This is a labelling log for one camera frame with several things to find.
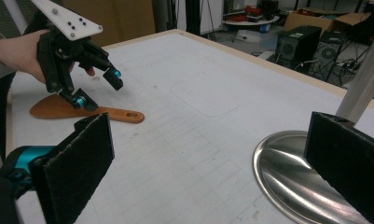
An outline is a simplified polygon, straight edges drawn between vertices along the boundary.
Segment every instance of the computer tower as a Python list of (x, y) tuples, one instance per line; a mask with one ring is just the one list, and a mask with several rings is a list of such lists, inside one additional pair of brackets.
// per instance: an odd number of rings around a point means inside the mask
[(309, 72), (312, 77), (328, 81), (345, 40), (344, 33), (324, 31), (314, 54), (315, 62)]
[(301, 25), (293, 30), (282, 32), (277, 40), (275, 62), (292, 70), (307, 73), (317, 49), (321, 27)]

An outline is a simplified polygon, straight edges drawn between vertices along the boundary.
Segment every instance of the white pole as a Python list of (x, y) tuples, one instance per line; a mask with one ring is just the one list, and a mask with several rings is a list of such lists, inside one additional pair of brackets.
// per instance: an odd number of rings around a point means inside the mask
[(344, 96), (337, 116), (357, 123), (374, 96), (374, 41)]
[(3, 2), (4, 4), (6, 4), (9, 14), (11, 14), (13, 21), (18, 27), (19, 33), (21, 33), (22, 35), (24, 33), (24, 30), (26, 30), (27, 23), (23, 17), (23, 14), (21, 14), (21, 9), (19, 8), (15, 0), (3, 0)]

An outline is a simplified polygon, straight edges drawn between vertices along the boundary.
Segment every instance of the white bracket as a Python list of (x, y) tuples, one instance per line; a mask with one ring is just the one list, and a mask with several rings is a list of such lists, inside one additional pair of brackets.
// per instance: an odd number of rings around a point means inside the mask
[(78, 40), (103, 31), (103, 26), (49, 0), (32, 0), (32, 2), (69, 40)]

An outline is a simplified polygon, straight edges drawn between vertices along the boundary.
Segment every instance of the desk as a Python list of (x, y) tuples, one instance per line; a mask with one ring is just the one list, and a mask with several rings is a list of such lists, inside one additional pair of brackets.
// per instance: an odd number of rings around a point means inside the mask
[[(335, 114), (344, 90), (179, 30), (107, 49), (125, 86), (75, 68), (76, 87), (145, 121), (111, 121), (116, 157), (77, 223), (293, 223), (259, 188), (254, 150), (307, 131), (312, 111)], [(16, 76), (12, 92), (14, 147), (57, 145), (74, 130), (79, 119), (29, 115), (48, 95), (32, 77)], [(374, 102), (356, 128), (374, 137)], [(34, 192), (18, 205), (26, 223), (44, 222)]]

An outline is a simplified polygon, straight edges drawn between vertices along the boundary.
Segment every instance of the shiny metal base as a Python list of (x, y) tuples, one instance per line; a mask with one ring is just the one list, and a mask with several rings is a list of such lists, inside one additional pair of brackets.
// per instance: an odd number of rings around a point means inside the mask
[(274, 205), (298, 223), (368, 223), (303, 157), (306, 132), (287, 131), (256, 147), (256, 179)]

